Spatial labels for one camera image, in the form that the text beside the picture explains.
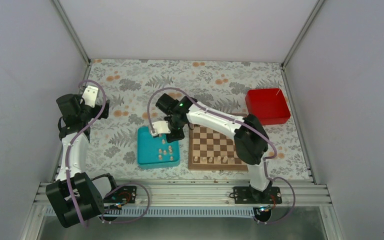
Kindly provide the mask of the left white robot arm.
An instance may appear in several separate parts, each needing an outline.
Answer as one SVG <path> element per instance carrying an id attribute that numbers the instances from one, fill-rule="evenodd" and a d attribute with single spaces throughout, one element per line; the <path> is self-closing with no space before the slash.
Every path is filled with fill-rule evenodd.
<path id="1" fill-rule="evenodd" d="M 81 224 L 104 211 L 104 201 L 119 197 L 119 188 L 111 183 L 100 190 L 85 172 L 91 124 L 108 117 L 109 101 L 97 104 L 97 90 L 83 94 L 66 94 L 56 100 L 62 114 L 58 121 L 62 159 L 56 180 L 46 187 L 45 194 L 64 228 Z"/>

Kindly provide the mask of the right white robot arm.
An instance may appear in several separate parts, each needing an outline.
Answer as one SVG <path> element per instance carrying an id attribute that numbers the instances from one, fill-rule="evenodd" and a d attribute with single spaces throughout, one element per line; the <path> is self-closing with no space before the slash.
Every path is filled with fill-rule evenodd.
<path id="1" fill-rule="evenodd" d="M 155 106 L 165 114 L 165 117 L 162 121 L 149 124 L 149 132 L 153 137 L 165 135 L 169 143 L 182 140 L 185 137 L 186 125 L 200 125 L 225 135 L 233 140 L 236 155 L 247 165 L 252 200 L 262 204 L 269 199 L 268 187 L 272 181 L 267 173 L 267 157 L 264 154 L 274 144 L 256 116 L 224 113 L 188 95 L 176 100 L 164 93 L 158 98 Z"/>

